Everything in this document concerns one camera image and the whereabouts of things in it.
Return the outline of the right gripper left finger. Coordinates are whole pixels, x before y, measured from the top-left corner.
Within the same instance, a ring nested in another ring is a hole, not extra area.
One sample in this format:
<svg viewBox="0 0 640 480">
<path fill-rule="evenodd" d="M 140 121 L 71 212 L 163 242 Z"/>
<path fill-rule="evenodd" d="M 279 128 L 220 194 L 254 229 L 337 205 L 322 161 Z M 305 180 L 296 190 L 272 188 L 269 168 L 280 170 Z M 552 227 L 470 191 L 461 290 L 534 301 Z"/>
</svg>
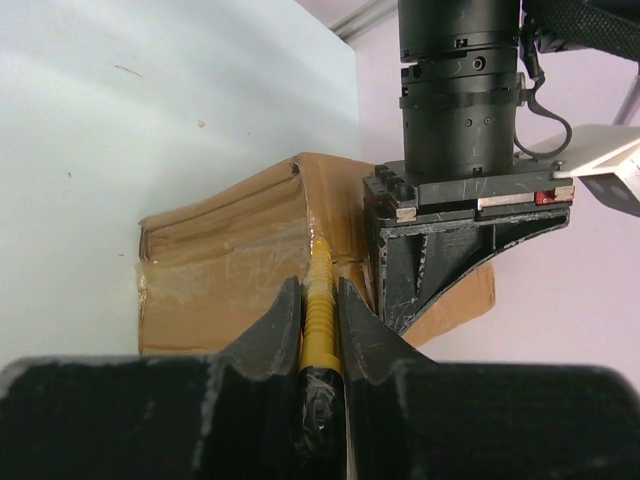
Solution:
<svg viewBox="0 0 640 480">
<path fill-rule="evenodd" d="M 215 354 L 32 357 L 1 373 L 5 479 L 286 479 L 301 288 Z"/>
</svg>

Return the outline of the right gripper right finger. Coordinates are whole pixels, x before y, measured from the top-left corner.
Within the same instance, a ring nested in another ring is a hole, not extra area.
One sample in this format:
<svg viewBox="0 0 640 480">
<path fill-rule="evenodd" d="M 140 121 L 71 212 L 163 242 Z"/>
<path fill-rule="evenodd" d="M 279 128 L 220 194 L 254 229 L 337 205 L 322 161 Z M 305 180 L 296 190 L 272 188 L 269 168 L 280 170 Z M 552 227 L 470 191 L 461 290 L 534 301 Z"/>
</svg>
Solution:
<svg viewBox="0 0 640 480">
<path fill-rule="evenodd" d="M 341 280 L 338 311 L 359 479 L 635 479 L 639 396 L 589 365 L 435 362 Z"/>
</svg>

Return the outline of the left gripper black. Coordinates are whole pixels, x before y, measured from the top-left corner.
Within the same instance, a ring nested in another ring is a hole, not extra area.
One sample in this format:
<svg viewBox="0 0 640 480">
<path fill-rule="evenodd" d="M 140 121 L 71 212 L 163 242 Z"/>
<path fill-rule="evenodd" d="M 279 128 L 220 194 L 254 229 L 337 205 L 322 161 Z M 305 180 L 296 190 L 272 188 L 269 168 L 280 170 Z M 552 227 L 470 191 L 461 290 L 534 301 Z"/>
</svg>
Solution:
<svg viewBox="0 0 640 480">
<path fill-rule="evenodd" d="M 364 219 L 379 318 L 397 334 L 476 268 L 566 227 L 575 196 L 557 168 L 518 160 L 507 173 L 426 176 L 404 161 L 364 178 Z"/>
</svg>

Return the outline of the yellow utility knife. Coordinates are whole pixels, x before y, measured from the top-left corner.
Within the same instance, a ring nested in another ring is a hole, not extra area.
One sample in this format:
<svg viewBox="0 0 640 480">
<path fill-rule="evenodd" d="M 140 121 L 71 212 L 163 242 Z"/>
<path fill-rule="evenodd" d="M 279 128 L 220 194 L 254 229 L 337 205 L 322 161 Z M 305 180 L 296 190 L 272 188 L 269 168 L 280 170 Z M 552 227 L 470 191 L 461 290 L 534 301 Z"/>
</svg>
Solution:
<svg viewBox="0 0 640 480">
<path fill-rule="evenodd" d="M 342 479 L 346 469 L 344 384 L 338 356 L 335 282 L 328 241 L 311 245 L 294 420 L 295 479 Z"/>
</svg>

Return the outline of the brown cardboard express box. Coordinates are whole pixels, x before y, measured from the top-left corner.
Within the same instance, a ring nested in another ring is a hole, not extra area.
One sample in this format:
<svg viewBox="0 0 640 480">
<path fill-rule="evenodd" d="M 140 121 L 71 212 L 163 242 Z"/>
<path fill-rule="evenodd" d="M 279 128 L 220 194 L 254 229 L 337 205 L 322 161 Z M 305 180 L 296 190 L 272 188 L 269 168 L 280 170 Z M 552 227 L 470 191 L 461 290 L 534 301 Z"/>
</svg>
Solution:
<svg viewBox="0 0 640 480">
<path fill-rule="evenodd" d="M 337 277 L 376 300 L 363 197 L 371 164 L 301 153 L 199 203 L 140 223 L 138 348 L 216 352 L 272 305 L 282 282 L 308 270 L 323 236 Z"/>
</svg>

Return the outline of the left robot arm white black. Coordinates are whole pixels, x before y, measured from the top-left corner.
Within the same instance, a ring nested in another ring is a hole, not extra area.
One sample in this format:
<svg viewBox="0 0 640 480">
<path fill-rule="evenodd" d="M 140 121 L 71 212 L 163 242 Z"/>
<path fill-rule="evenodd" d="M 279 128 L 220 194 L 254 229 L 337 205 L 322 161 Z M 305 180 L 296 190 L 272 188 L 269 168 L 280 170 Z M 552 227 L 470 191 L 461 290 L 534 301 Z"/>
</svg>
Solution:
<svg viewBox="0 0 640 480">
<path fill-rule="evenodd" d="M 516 110 L 537 101 L 539 55 L 639 58 L 635 1 L 402 1 L 404 157 L 364 180 L 379 318 L 408 331 L 475 268 L 565 227 L 580 179 L 605 206 L 639 212 L 639 133 L 567 126 L 525 148 Z"/>
</svg>

